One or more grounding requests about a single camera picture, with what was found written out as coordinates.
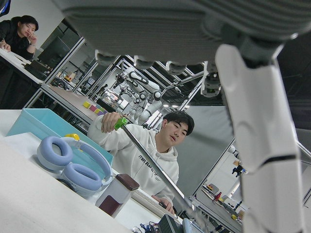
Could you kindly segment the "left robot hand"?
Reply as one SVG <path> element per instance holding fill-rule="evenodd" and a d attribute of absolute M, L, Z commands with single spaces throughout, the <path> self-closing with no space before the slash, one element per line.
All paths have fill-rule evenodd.
<path fill-rule="evenodd" d="M 300 153 L 276 57 L 311 29 L 308 0 L 57 0 L 104 56 L 215 62 L 240 157 L 245 233 L 305 233 Z"/>

